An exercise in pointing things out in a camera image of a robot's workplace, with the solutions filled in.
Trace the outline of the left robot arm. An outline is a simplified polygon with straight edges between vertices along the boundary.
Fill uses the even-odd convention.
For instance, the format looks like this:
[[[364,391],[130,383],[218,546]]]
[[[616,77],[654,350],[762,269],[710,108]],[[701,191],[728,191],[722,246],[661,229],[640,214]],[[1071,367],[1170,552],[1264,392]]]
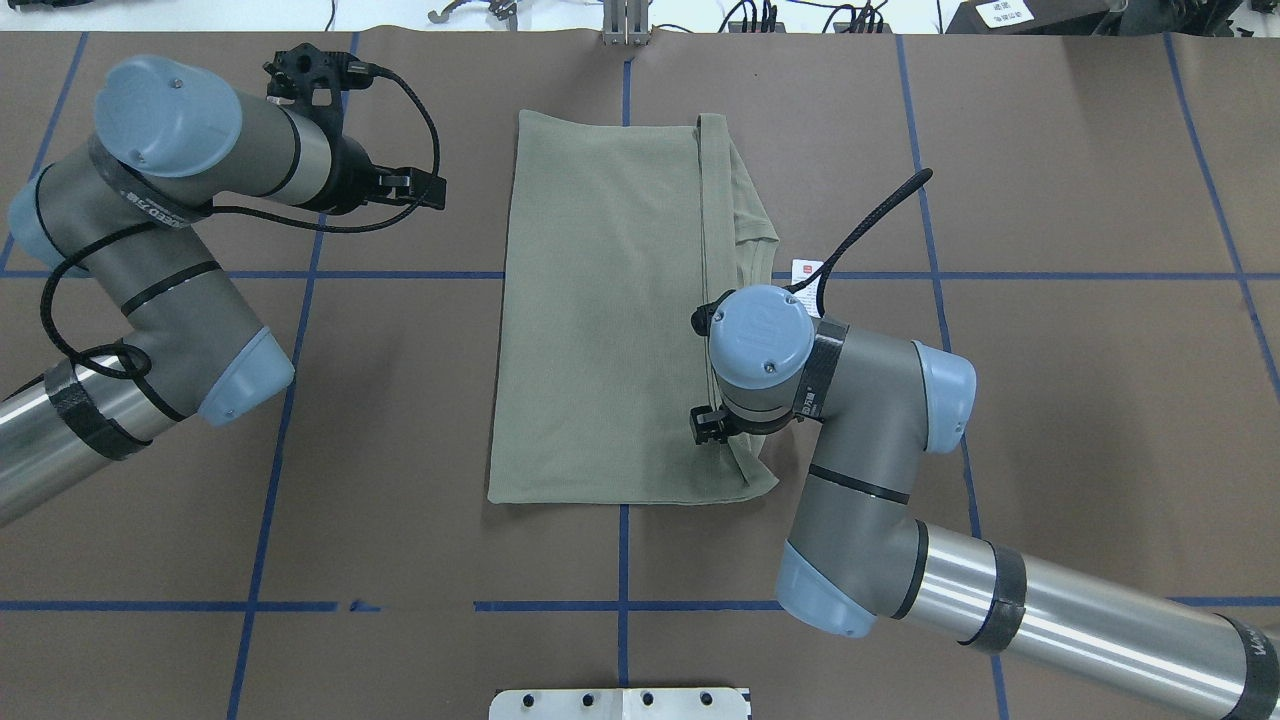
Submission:
[[[223,427],[287,388],[294,364],[195,231],[219,214],[334,234],[335,225],[220,205],[237,193],[338,217],[369,204],[442,210],[436,124],[392,69],[311,44],[265,64],[264,97],[166,56],[111,68],[93,133],[15,196],[15,242],[49,268],[38,301],[60,357],[3,401],[3,523],[147,448],[189,416]],[[344,132],[346,92],[396,83],[424,119],[431,167],[384,167]]]

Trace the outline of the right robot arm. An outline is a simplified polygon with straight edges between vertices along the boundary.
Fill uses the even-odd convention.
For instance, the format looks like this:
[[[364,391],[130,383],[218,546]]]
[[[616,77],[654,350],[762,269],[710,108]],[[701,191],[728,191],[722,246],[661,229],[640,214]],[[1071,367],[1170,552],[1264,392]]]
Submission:
[[[1192,717],[1277,716],[1275,634],[911,515],[922,457],[965,434],[965,357],[810,316],[773,284],[728,290],[690,324],[719,392],[690,413],[699,445],[820,428],[774,587],[791,616],[849,638],[892,618]]]

